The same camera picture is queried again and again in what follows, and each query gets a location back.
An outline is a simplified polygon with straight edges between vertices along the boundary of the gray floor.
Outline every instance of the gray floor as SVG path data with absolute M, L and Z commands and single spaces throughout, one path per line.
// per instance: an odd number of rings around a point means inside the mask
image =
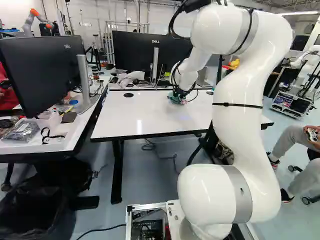
M 275 124 L 263 131 L 263 142 L 266 150 L 270 150 L 281 132 L 289 125 L 319 125 L 320 108 L 313 110 L 303 120 L 294 120 L 268 109 L 270 99 L 264 99 L 263 113 L 272 119 Z M 162 137 L 150 139 L 157 143 L 157 150 L 161 157 L 171 157 L 177 154 L 177 169 L 180 171 L 186 164 L 187 159 L 197 147 L 197 138 L 188 136 Z M 129 140 L 124 146 L 124 167 L 122 182 L 123 201 L 117 205 L 110 204 L 114 158 L 112 145 L 109 142 L 91 143 L 88 139 L 78 158 L 92 164 L 94 170 L 101 166 L 106 167 L 99 177 L 92 182 L 89 191 L 83 192 L 83 196 L 99 195 L 100 204 L 97 209 L 82 210 L 77 212 L 77 223 L 72 236 L 75 240 L 82 233 L 99 228 L 107 228 L 125 223 L 125 210 L 128 204 L 147 204 L 164 202 L 177 199 L 178 175 L 174 171 L 171 159 L 159 159 L 152 151 L 142 151 L 143 140 Z M 308 164 L 306 148 L 295 145 L 281 159 L 281 165 L 276 173 L 281 187 L 287 187 L 296 173 L 287 170 L 288 165 L 297 165 L 304 168 Z M 195 163 L 208 163 L 203 152 L 200 152 Z M 14 169 L 13 182 L 19 177 L 23 166 Z M 0 164 L 0 179 L 6 172 L 6 164 Z M 320 189 L 304 194 L 316 195 Z M 319 239 L 320 228 L 318 227 L 320 216 L 320 203 L 305 206 L 299 197 L 290 204 L 283 204 L 279 214 L 272 220 L 256 223 L 260 239 L 266 240 L 300 240 Z M 85 236 L 83 240 L 124 240 L 125 228 L 110 230 L 107 232 L 94 232 Z

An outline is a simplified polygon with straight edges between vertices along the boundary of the pants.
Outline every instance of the pants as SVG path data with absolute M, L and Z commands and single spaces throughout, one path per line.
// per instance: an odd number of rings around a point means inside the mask
M 313 150 L 308 150 L 308 156 L 312 161 L 294 178 L 288 188 L 289 192 L 298 195 L 308 191 L 315 184 L 320 184 L 320 149 L 315 148 L 308 141 L 308 136 L 301 126 L 292 125 L 287 127 L 281 134 L 272 150 L 272 154 L 277 158 L 281 158 L 295 143 L 302 144 Z

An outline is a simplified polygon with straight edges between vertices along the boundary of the black monitor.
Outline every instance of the black monitor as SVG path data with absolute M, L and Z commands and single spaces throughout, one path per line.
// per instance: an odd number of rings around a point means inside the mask
M 170 35 L 112 31 L 115 67 L 130 71 L 150 71 L 154 48 L 159 48 L 158 69 L 170 72 L 193 47 L 190 40 Z
M 0 40 L 0 61 L 27 118 L 80 84 L 77 54 L 84 52 L 79 35 Z
M 297 51 L 303 51 L 307 42 L 308 42 L 308 39 L 309 39 L 309 36 L 305 36 L 305 35 L 295 36 L 290 49 L 297 50 Z

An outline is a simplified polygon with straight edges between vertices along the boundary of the plastic bag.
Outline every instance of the plastic bag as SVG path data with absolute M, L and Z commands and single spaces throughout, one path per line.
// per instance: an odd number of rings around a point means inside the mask
M 34 135 L 40 130 L 37 123 L 34 121 L 22 120 L 15 124 L 15 126 L 8 131 L 1 140 L 9 141 L 23 141 L 29 142 Z

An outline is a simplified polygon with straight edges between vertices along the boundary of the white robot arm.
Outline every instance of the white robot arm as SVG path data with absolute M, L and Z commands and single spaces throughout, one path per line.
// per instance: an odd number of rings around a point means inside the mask
M 178 178 L 181 208 L 202 240 L 223 239 L 232 223 L 267 221 L 280 209 L 279 184 L 260 135 L 262 96 L 292 37 L 289 23 L 280 15 L 231 4 L 211 3 L 200 9 L 193 23 L 194 48 L 176 66 L 179 92 L 173 95 L 188 94 L 197 70 L 211 54 L 240 58 L 239 67 L 217 84 L 212 109 L 214 131 L 233 151 L 234 164 L 194 164 Z
M 320 45 L 311 46 L 308 51 L 305 51 L 296 61 L 290 63 L 290 66 L 301 68 L 294 82 L 294 86 L 290 91 L 292 94 L 297 94 L 296 90 L 300 90 L 301 86 L 309 79 L 308 74 L 317 74 L 320 70 Z

